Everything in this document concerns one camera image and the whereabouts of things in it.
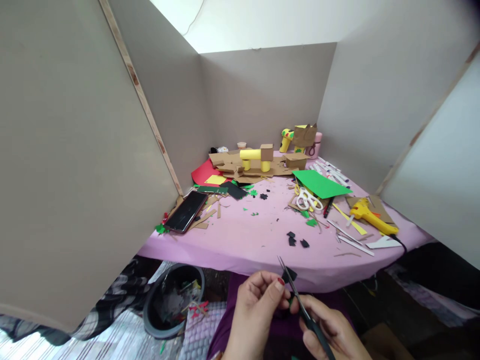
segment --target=hand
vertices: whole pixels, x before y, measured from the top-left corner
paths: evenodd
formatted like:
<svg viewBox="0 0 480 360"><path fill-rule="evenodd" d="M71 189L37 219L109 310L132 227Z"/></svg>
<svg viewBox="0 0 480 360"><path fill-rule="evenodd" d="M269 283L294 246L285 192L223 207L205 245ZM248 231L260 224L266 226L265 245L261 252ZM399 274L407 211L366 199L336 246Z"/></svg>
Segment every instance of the hand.
<svg viewBox="0 0 480 360"><path fill-rule="evenodd" d="M308 314L320 325L321 330L335 355L336 360L342 359L369 359L372 360L367 349L360 341L349 321L338 310L331 309L311 295L300 295ZM296 314L300 306L297 298L291 303L290 312ZM317 360L328 359L317 336L307 329L304 320L300 317L300 327L303 331L303 343Z"/></svg>
<svg viewBox="0 0 480 360"><path fill-rule="evenodd" d="M276 309L288 309L290 291L282 278L258 271L238 288L230 337L222 359L261 360Z"/></svg>

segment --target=purple clothing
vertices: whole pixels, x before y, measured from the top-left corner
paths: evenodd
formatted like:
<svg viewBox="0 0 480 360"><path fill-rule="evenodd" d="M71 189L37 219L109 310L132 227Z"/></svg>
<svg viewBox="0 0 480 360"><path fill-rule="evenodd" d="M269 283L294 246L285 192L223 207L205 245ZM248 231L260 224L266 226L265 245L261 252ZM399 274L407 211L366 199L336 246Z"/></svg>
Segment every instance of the purple clothing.
<svg viewBox="0 0 480 360"><path fill-rule="evenodd" d="M228 296L226 300L226 311L223 317L216 328L213 339L211 340L210 347L208 349L207 359L210 359L217 352L224 352L227 348L227 343L229 341L230 330L232 328L232 320L234 318L235 304L237 303L237 292L239 286L247 280L248 277L244 275L239 275L232 272L230 275L230 282L228 284ZM323 294L312 294L315 298L322 301L329 308L337 309L340 311L352 324L344 299L340 290L334 292L328 292ZM270 326L269 338L283 338L290 339L293 342L300 342L303 344L303 332L299 326L299 315L292 315L290 313L286 314L285 312L280 312L280 316L277 316L277 313L273 316Z"/></svg>

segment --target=trash bin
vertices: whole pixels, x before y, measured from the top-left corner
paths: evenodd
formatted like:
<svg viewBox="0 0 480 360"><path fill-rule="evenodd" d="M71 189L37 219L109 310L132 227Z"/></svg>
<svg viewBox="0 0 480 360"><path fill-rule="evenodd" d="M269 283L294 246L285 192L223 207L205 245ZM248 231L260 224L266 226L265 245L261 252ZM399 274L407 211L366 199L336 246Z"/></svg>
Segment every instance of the trash bin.
<svg viewBox="0 0 480 360"><path fill-rule="evenodd" d="M186 319L178 324L172 324L171 319L163 321L165 313L162 314L162 310L165 310L165 302L172 302L172 297L176 296L174 293L178 294L178 290L185 288L186 283L192 284L195 280L200 286L197 292L199 303L205 291L205 276L201 268L177 263L160 275L150 289L143 307L143 323L147 333L156 339L171 339L177 336L184 328Z"/></svg>

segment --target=scissors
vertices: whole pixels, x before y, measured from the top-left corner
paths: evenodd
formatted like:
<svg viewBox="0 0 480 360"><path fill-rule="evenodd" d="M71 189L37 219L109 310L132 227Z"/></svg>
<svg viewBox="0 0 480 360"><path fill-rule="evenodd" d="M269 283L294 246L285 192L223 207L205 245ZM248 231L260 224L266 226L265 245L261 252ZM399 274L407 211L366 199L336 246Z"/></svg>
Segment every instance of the scissors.
<svg viewBox="0 0 480 360"><path fill-rule="evenodd" d="M320 341L321 347L323 350L325 350L326 356L328 357L328 360L335 360L334 353L332 352L332 349L329 346L329 343L327 342L327 339L325 338L324 333L320 329L320 326L315 322L315 320L309 315L307 310L305 309L304 305L302 304L302 301L300 300L299 292L295 288L294 281L292 280L292 277L290 276L289 271L287 270L287 267L284 264L284 261L280 256L277 256L278 261L280 262L280 266L283 269L283 272L287 275L288 277L288 283L291 286L291 289L293 290L293 294L296 296L298 300L298 304L300 305L300 315L305 322L306 327L309 330L312 330L316 337L318 338L318 341Z"/></svg>
<svg viewBox="0 0 480 360"><path fill-rule="evenodd" d="M297 189L295 189L295 193L298 195L296 198L296 205L301 210L308 210L311 208L310 211L313 211L315 214L320 214L324 209L324 205L320 200L313 197L306 188L301 187L298 193Z"/></svg>

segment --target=phone screen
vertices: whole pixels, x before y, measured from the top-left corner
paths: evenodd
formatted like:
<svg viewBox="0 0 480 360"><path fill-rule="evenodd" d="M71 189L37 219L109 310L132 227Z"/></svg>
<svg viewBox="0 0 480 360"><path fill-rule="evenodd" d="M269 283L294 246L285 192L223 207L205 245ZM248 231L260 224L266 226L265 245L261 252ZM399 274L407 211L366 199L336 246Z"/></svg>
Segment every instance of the phone screen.
<svg viewBox="0 0 480 360"><path fill-rule="evenodd" d="M208 197L207 194L192 191L166 221L165 227L179 233L184 233Z"/></svg>

